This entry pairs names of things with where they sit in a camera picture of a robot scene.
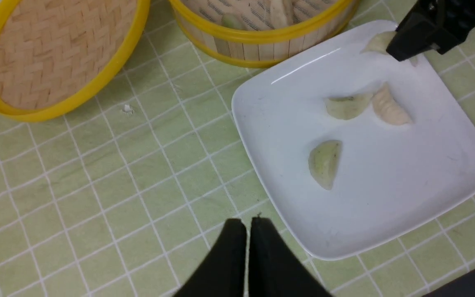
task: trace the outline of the steamed dumpling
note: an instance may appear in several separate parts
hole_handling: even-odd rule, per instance
[[[387,82],[373,96],[373,110],[381,120],[394,126],[413,122],[409,114],[393,99]]]
[[[241,17],[232,13],[225,13],[221,17],[221,25],[230,29],[247,30],[245,24],[241,21]]]
[[[338,170],[342,142],[329,140],[320,143],[309,154],[309,171],[322,188],[331,190]]]
[[[366,47],[364,47],[360,53],[377,52],[389,56],[390,54],[388,54],[386,49],[396,34],[397,32],[395,31],[386,31],[373,36],[373,38],[371,38]],[[409,61],[414,67],[419,63],[417,56],[410,58]]]
[[[294,24],[294,8],[292,0],[271,0],[270,18],[275,29],[285,28]]]
[[[371,100],[372,93],[356,94],[342,98],[330,98],[326,101],[326,109],[330,116],[339,120],[351,120],[360,116]]]

